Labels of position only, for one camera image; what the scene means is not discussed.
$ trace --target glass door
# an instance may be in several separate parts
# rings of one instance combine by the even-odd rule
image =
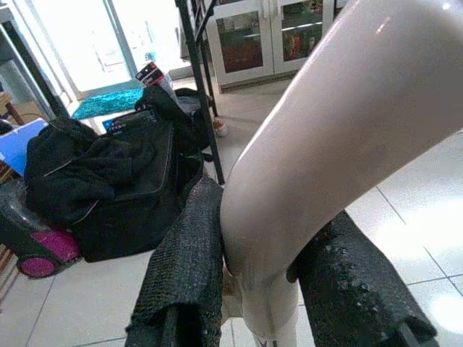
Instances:
[[[218,83],[273,74],[268,0],[219,0],[208,23]]]
[[[140,87],[150,61],[174,78],[192,75],[179,57],[174,0],[15,0],[24,2],[78,99]]]
[[[299,69],[334,17],[334,0],[270,0],[275,72]]]
[[[176,29],[179,13],[175,1],[112,0],[133,60],[140,71],[148,62],[164,70],[184,69]]]
[[[127,87],[131,71],[104,1],[29,0],[29,7],[78,98]]]

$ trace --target black jacket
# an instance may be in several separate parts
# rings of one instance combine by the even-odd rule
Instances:
[[[73,119],[51,121],[27,145],[27,207],[55,226],[82,220],[136,179],[155,155],[152,143],[143,132],[127,142]]]

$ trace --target doorway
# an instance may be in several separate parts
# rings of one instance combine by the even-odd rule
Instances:
[[[15,0],[46,37],[77,99],[140,87],[134,79],[155,61],[173,78],[192,75],[179,57],[174,1]]]

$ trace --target glass cabinet door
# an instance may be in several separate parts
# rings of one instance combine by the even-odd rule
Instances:
[[[221,18],[217,29],[227,74],[263,66],[259,12]]]
[[[208,38],[220,85],[273,74],[268,0],[219,0]]]
[[[334,0],[277,0],[276,13],[272,20],[275,70],[299,69],[331,24]]]
[[[283,60],[307,58],[321,39],[323,0],[285,5],[281,9]]]

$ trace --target black textured cloth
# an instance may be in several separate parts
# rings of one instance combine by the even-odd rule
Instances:
[[[403,323],[418,343],[436,335],[392,264],[345,212],[295,266],[316,346],[403,346],[395,340]]]
[[[79,121],[55,119],[27,145],[26,205],[54,225],[70,226],[131,184],[155,154],[147,132],[118,140]]]
[[[126,347],[218,346],[221,324],[222,188],[202,178],[151,256],[127,328]],[[166,318],[175,308],[175,327]],[[174,328],[175,341],[163,339]]]

